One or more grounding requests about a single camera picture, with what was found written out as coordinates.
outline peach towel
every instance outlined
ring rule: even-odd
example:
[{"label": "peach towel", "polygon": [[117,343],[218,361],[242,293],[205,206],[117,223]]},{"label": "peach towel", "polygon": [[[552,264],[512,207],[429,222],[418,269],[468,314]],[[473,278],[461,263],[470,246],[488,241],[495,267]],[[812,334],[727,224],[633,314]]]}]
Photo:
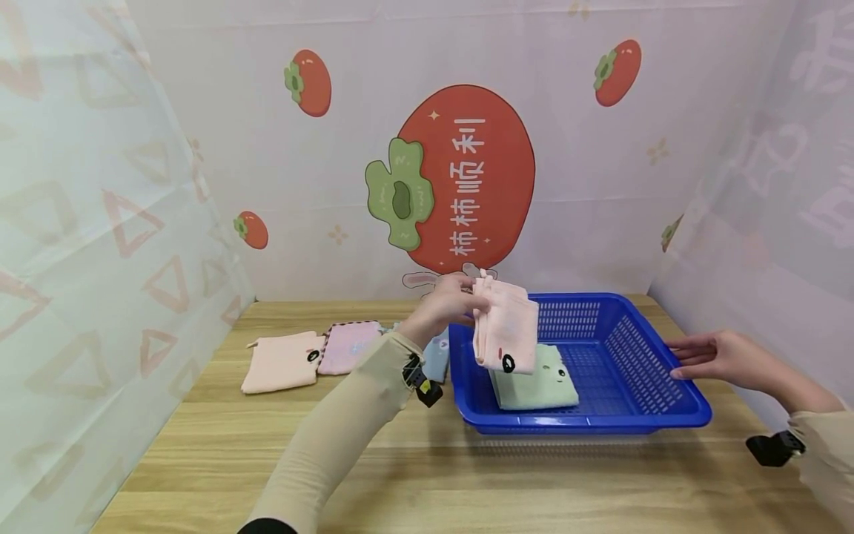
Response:
[{"label": "peach towel", "polygon": [[473,293],[489,300],[489,311],[475,310],[477,364],[504,373],[533,374],[536,365],[537,315],[540,306],[525,289],[500,282],[481,271]]},{"label": "peach towel", "polygon": [[252,361],[240,391],[253,395],[314,384],[325,340],[316,332],[259,337],[250,344]]}]

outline printed backdrop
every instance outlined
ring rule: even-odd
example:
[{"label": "printed backdrop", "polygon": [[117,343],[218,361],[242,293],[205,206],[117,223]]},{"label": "printed backdrop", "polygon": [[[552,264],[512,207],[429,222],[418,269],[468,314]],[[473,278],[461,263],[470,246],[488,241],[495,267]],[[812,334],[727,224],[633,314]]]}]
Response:
[{"label": "printed backdrop", "polygon": [[252,298],[129,20],[0,0],[3,534],[88,532]]},{"label": "printed backdrop", "polygon": [[854,3],[798,3],[762,70],[652,295],[684,329],[745,331],[854,406]]},{"label": "printed backdrop", "polygon": [[779,0],[131,0],[261,300],[645,292]]}]

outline wooden tabletop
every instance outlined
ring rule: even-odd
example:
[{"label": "wooden tabletop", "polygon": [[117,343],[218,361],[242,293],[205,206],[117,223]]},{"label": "wooden tabletop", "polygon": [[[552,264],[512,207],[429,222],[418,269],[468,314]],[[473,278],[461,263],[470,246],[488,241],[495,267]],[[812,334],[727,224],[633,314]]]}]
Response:
[{"label": "wooden tabletop", "polygon": [[[648,296],[632,301],[662,337],[680,331]],[[240,528],[300,420],[340,378],[244,396],[247,343],[333,322],[390,326],[415,302],[257,302],[237,322],[92,532],[224,533]],[[715,412],[697,431],[620,443],[479,437],[445,397],[412,400],[330,499],[320,532],[691,534],[841,528],[798,481],[744,446],[763,431],[724,384],[701,384]]]}]

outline pink towel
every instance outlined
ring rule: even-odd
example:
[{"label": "pink towel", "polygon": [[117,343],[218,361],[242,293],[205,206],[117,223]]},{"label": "pink towel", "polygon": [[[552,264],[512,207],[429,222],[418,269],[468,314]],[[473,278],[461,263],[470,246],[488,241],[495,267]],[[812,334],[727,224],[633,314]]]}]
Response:
[{"label": "pink towel", "polygon": [[540,306],[528,299],[525,289],[481,273],[473,292],[489,300],[489,311],[475,310],[477,364],[504,373],[533,374]]},{"label": "pink towel", "polygon": [[325,340],[316,332],[259,337],[249,345],[252,361],[240,390],[252,395],[314,384]]},{"label": "pink towel", "polygon": [[319,374],[347,374],[356,368],[362,350],[380,333],[380,324],[375,320],[332,325],[326,334],[323,360]]}]

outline black sleeve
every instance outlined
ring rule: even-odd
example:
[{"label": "black sleeve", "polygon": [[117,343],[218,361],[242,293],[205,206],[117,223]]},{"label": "black sleeve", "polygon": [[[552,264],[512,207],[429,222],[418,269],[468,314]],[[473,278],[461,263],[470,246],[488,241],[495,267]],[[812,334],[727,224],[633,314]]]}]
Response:
[{"label": "black sleeve", "polygon": [[237,534],[296,534],[296,531],[278,519],[256,519],[247,523]]}]

